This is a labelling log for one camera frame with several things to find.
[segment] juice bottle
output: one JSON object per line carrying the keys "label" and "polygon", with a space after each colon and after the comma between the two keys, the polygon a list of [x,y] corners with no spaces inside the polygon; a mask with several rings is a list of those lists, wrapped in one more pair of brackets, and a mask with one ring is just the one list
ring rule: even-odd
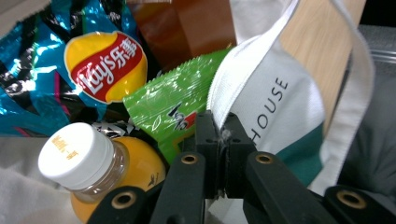
{"label": "juice bottle", "polygon": [[149,144],[133,137],[109,139],[86,123],[70,124],[50,137],[38,168],[71,192],[71,204],[83,223],[111,190],[149,190],[165,179],[164,165]]}

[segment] bottle neck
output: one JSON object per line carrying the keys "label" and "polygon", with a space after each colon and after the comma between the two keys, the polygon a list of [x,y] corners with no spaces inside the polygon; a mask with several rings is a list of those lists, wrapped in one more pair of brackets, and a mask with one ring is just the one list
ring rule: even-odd
{"label": "bottle neck", "polygon": [[95,203],[102,200],[111,190],[116,188],[129,166],[129,153],[125,146],[112,142],[114,147],[113,160],[105,174],[96,183],[85,189],[70,189],[79,200],[85,203]]}

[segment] white bag handle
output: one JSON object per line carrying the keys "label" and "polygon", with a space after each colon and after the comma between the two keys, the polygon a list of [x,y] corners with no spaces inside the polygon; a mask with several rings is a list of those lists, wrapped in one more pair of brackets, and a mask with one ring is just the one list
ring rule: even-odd
{"label": "white bag handle", "polygon": [[[288,23],[297,3],[298,0],[291,0],[283,15],[268,32],[236,46],[220,65],[210,88],[206,107],[212,111],[219,129],[251,74]],[[351,142],[370,102],[374,83],[374,66],[367,44],[357,31],[343,1],[332,0],[332,3],[350,31],[353,43],[352,65],[330,129],[320,149],[324,167],[310,186],[319,194],[323,194],[326,188],[337,182]]]}

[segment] snack packaging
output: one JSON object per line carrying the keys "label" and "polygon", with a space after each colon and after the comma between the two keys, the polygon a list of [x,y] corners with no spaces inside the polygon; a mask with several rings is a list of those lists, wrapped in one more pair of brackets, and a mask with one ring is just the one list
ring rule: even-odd
{"label": "snack packaging", "polygon": [[158,143],[168,163],[178,144],[194,134],[195,116],[205,111],[210,84],[230,49],[198,56],[123,98],[135,126]]}
{"label": "snack packaging", "polygon": [[52,0],[0,39],[0,135],[118,122],[148,60],[125,1]]}

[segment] white bottle cap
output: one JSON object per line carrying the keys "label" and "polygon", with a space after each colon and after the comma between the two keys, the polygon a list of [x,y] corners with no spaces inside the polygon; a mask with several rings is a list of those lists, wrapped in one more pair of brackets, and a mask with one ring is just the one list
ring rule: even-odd
{"label": "white bottle cap", "polygon": [[102,177],[113,159],[110,139],[86,123],[56,132],[41,149],[38,169],[68,189],[85,189]]}

